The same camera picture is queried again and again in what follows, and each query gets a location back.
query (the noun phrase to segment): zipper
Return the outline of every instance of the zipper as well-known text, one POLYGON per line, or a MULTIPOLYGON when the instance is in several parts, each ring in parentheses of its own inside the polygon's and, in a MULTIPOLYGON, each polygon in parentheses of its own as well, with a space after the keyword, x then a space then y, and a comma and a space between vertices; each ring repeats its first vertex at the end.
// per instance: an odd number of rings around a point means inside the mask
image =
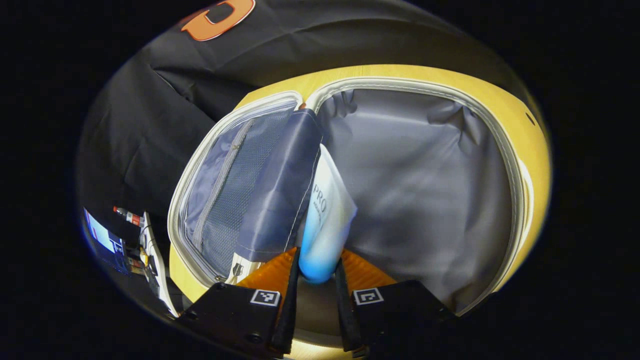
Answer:
POLYGON ((222 168, 220 169, 218 178, 216 179, 216 182, 213 183, 213 186, 211 188, 211 194, 207 199, 207 203, 204 205, 204 208, 200 213, 200 218, 198 219, 195 230, 193 231, 193 241, 200 242, 200 252, 202 252, 202 249, 204 246, 204 238, 202 237, 202 232, 204 231, 204 223, 207 220, 209 213, 211 212, 211 208, 216 203, 216 200, 218 199, 218 195, 220 194, 220 191, 222 191, 222 186, 224 185, 227 179, 227 176, 229 175, 229 170, 231 170, 231 165, 233 165, 234 161, 236 160, 238 150, 240 146, 242 146, 242 143, 244 142, 244 138, 246 137, 247 132, 249 132, 249 128, 251 128, 251 126, 253 125, 254 120, 255 120, 255 117, 252 117, 250 120, 247 120, 245 124, 243 124, 240 131, 238 131, 238 134, 236 134, 236 138, 231 143, 231 149, 227 153, 227 156, 225 157, 225 161, 222 164, 222 168))
POLYGON ((250 104, 232 111, 218 121, 207 135, 205 135, 205 138, 200 142, 200 145, 191 156, 185 171, 183 171, 170 204, 169 214, 174 213, 177 214, 177 216, 174 217, 173 222, 168 224, 168 232, 170 238, 180 239, 178 241, 172 241, 176 253, 182 262, 187 265, 189 271, 204 286, 211 287, 214 282, 224 281, 227 278, 223 274, 215 271, 199 253, 199 249, 187 240, 184 221, 180 221, 180 219, 185 218, 184 215, 188 210, 186 202, 190 198, 193 190, 193 184, 195 182, 194 175, 200 171, 204 159, 220 134, 231 127, 256 117, 289 107, 297 109, 302 102, 302 96, 298 92, 287 91, 253 101, 250 104))
POLYGON ((527 209, 525 208, 525 202, 528 198, 525 194, 525 187, 522 176, 523 169, 521 168, 521 161, 516 156, 512 142, 509 139, 506 131, 502 127, 502 124, 495 118, 493 113, 489 109, 485 108, 478 100, 472 96, 463 93, 455 88, 448 86, 429 83, 427 81, 417 81, 413 79, 405 78, 393 78, 393 77, 357 77, 334 81, 325 86, 322 86, 316 90, 307 99, 307 108, 311 109, 314 113, 317 113, 322 103, 338 92, 343 92, 352 89, 378 89, 378 90, 395 90, 414 92, 426 95, 433 95, 437 97, 444 97, 446 99, 458 102, 480 116, 480 118, 487 125, 493 138, 500 149, 502 159, 505 163, 507 175, 509 177, 509 187, 511 188, 511 233, 509 235, 509 244, 507 246, 506 253, 502 259, 502 263, 496 276, 493 278, 487 288, 467 305, 464 309, 457 312, 456 315, 461 316, 474 308, 480 302, 482 302, 489 294, 491 294, 498 284, 506 276, 507 271, 511 268, 515 260, 515 256, 518 253, 518 249, 522 246, 524 241, 523 235, 528 230, 525 229, 525 222, 527 217, 527 209))

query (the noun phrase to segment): orange letter logo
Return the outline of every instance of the orange letter logo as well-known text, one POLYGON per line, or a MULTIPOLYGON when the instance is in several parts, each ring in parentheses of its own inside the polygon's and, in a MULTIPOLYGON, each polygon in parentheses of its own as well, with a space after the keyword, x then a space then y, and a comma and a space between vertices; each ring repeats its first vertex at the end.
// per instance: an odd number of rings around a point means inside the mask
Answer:
POLYGON ((188 31, 189 35, 197 41, 207 41, 216 38, 230 28, 233 28, 238 22, 244 20, 253 10, 255 0, 225 0, 218 4, 218 6, 222 4, 228 4, 234 9, 234 12, 226 19, 214 24, 207 17, 209 11, 205 10, 183 26, 182 31, 188 31))

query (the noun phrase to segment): orange gripper pad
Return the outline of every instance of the orange gripper pad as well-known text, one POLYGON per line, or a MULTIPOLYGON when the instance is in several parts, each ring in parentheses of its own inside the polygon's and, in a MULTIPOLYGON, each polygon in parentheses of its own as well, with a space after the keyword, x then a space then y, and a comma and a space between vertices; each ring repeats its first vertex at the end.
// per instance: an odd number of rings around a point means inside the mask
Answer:
POLYGON ((279 291, 282 302, 287 296, 289 273, 297 247, 276 256, 249 274, 237 285, 244 288, 279 291))
POLYGON ((396 283, 391 276, 347 249, 343 249, 340 256, 347 276, 349 295, 353 290, 371 289, 396 283))

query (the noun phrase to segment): plastic bottle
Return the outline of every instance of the plastic bottle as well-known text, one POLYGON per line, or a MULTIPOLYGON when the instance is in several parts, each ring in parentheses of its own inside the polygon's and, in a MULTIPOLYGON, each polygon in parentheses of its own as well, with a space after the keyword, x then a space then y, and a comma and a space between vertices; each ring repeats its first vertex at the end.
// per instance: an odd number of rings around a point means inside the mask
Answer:
POLYGON ((300 248, 300 270, 307 281, 319 284, 334 273, 358 208, 323 145, 312 186, 300 248))
POLYGON ((124 217, 128 222, 136 226, 140 226, 140 227, 145 226, 145 219, 143 217, 140 217, 139 215, 136 215, 127 209, 114 206, 113 212, 118 213, 120 216, 124 217))

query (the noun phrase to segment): mesh pocket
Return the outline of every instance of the mesh pocket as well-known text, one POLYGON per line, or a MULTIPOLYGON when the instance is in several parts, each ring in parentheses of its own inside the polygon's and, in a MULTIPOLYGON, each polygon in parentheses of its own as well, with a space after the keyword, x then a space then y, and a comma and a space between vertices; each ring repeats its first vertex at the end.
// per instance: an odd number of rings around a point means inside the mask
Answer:
POLYGON ((264 162, 282 134, 292 108, 254 119, 202 229, 202 255, 225 274, 231 267, 240 226, 264 162))

